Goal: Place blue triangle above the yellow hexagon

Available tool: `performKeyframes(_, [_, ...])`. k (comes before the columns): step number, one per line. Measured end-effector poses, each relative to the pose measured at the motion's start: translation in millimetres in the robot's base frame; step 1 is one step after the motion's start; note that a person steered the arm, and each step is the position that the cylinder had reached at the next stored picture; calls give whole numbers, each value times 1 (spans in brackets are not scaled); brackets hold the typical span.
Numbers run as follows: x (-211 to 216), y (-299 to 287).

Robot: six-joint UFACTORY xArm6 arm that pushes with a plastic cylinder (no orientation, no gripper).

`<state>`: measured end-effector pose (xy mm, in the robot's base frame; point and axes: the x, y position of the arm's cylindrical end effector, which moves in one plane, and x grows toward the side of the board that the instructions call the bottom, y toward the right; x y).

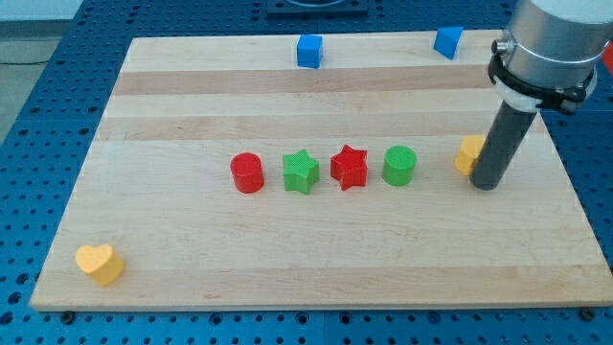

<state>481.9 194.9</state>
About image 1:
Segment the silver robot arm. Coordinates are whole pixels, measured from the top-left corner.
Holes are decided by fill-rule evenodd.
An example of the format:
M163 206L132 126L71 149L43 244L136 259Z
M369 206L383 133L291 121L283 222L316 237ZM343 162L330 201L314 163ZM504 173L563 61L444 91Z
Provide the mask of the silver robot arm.
M488 75L509 112L576 113L612 40L612 0L521 0L491 44Z

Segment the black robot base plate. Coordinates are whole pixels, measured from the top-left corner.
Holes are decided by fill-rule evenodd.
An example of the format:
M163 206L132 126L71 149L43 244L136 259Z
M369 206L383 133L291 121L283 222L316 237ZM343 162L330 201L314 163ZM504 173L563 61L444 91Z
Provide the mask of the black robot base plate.
M264 0L268 16L365 14L368 0Z

